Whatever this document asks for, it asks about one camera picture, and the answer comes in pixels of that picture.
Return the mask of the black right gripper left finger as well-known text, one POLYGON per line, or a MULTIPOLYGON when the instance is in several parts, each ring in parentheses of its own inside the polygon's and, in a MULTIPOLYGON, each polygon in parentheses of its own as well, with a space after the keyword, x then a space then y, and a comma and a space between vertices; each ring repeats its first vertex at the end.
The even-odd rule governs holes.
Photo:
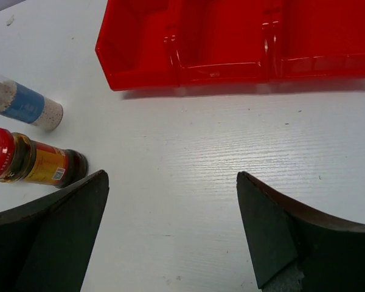
POLYGON ((0 212, 0 291, 80 291, 109 189, 99 170, 0 212))

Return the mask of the blue label spice shaker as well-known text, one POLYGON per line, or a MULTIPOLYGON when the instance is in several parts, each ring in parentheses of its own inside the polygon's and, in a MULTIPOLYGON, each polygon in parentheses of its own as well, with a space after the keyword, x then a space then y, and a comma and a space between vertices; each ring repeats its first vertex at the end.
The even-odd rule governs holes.
POLYGON ((61 104, 0 74, 0 115, 52 131, 63 114, 61 104))

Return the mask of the red lid sauce jar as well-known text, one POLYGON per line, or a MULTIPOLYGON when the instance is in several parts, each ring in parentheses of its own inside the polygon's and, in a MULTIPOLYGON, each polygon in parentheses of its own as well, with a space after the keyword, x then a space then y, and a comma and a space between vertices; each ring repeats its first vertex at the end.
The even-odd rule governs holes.
POLYGON ((0 128, 0 182, 23 181, 64 188, 88 175, 86 157, 0 128))

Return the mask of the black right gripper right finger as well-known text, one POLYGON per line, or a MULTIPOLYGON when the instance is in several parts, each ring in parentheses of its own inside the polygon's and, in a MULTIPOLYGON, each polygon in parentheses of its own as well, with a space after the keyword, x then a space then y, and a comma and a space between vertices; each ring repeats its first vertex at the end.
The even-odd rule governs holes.
POLYGON ((237 196, 262 291, 365 291, 365 224, 294 200, 247 172, 237 196))

